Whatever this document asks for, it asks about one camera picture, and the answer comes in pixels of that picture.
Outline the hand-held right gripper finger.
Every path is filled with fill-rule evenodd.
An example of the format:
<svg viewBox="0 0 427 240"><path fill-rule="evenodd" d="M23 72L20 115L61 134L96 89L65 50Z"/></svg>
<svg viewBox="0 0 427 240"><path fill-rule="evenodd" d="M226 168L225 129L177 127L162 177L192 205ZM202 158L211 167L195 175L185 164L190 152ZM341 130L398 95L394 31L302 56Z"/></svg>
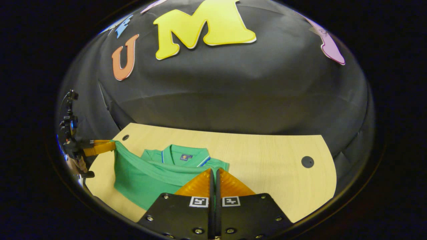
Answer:
<svg viewBox="0 0 427 240"><path fill-rule="evenodd" d="M220 168L216 173L216 233L222 240L268 240L293 223L268 193L256 194Z"/></svg>
<svg viewBox="0 0 427 240"><path fill-rule="evenodd" d="M207 169L175 194L161 193L138 225L163 240L210 239L215 235L214 182Z"/></svg>

